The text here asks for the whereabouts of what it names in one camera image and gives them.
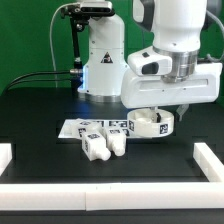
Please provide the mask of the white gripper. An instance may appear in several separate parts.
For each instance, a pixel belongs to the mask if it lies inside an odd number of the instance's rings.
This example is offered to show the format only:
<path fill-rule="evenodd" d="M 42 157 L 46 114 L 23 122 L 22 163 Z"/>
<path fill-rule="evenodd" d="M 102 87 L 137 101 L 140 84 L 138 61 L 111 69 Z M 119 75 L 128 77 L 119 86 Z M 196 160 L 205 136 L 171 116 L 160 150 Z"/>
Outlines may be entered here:
<path fill-rule="evenodd" d="M 121 101 L 126 108 L 152 108 L 152 120 L 161 122 L 158 106 L 180 105 L 181 121 L 188 104 L 213 102 L 220 87 L 221 63 L 197 63 L 197 51 L 169 52 L 148 47 L 128 56 Z"/>

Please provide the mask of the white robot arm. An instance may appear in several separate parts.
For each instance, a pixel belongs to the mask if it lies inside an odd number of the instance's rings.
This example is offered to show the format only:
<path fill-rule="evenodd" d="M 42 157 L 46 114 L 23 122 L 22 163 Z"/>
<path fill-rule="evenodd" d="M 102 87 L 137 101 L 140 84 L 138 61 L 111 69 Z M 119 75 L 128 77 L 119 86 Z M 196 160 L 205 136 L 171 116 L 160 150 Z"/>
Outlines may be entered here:
<path fill-rule="evenodd" d="M 222 64 L 198 61 L 208 0 L 133 0 L 133 18 L 154 34 L 150 47 L 127 57 L 117 15 L 91 18 L 89 60 L 79 93 L 93 101 L 120 100 L 127 108 L 212 102 Z"/>

